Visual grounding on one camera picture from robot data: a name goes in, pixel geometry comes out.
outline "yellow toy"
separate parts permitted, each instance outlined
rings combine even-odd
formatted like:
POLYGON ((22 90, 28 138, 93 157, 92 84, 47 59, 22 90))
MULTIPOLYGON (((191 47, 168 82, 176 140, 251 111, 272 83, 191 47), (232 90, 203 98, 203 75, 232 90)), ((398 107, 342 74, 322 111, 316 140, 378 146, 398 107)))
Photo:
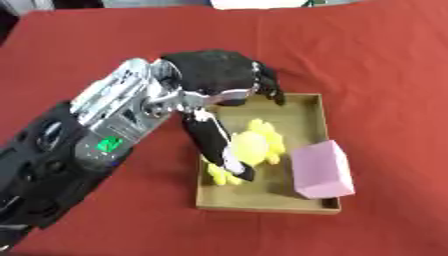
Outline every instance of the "yellow toy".
MULTIPOLYGON (((263 122, 261 119, 254 119, 247 125, 247 131, 240 134, 232 134, 232 153, 240 160, 251 167, 267 161, 269 164, 278 164, 280 155, 285 153, 283 136, 275 131, 272 124, 263 122)), ((233 176, 230 172, 209 163, 208 173, 213 177, 217 185, 225 185, 227 182, 239 185, 242 179, 233 176)))

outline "cardboard tray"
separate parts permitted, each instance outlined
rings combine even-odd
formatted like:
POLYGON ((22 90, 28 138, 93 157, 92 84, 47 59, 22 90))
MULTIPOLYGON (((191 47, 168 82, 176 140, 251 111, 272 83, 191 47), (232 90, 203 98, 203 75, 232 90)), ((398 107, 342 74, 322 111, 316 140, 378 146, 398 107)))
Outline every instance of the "cardboard tray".
MULTIPOLYGON (((262 96, 251 97, 241 107, 215 107, 230 133, 242 132, 247 123, 261 118, 272 123, 284 136, 286 150, 327 140, 327 130, 319 94, 287 94, 287 104, 276 106, 262 96)), ((291 160, 285 154, 278 165, 256 167, 254 182, 216 186, 201 161, 197 187, 198 208, 334 214, 341 210, 338 198, 309 200, 294 191, 291 160)))

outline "robotic hand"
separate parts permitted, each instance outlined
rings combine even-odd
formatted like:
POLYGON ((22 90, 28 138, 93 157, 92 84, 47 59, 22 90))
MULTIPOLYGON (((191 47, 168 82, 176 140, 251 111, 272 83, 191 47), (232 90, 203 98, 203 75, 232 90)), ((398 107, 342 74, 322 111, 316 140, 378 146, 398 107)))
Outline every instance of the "robotic hand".
POLYGON ((230 136, 205 107, 238 106, 253 93, 282 105, 276 80, 264 64, 221 50, 124 62, 0 148, 0 252, 81 202, 174 112, 207 160, 253 180, 253 169, 232 155, 230 136))

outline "red tablecloth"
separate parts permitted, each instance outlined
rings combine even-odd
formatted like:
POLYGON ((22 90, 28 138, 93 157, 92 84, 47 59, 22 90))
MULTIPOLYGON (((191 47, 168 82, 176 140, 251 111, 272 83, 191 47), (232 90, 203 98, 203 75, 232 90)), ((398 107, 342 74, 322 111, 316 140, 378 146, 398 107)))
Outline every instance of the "red tablecloth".
POLYGON ((33 13, 0 49, 0 140, 122 60, 224 48, 323 94, 357 195, 337 216, 194 208, 195 161, 174 118, 26 255, 448 255, 448 2, 315 9, 33 13))

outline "pink foam block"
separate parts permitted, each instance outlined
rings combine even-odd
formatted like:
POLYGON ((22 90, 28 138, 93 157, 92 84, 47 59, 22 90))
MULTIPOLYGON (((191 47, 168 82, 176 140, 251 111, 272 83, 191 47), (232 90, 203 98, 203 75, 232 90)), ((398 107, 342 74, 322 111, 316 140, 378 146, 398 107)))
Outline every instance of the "pink foam block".
POLYGON ((291 152, 294 189, 307 198, 329 198, 355 193, 345 153, 333 141, 291 152))

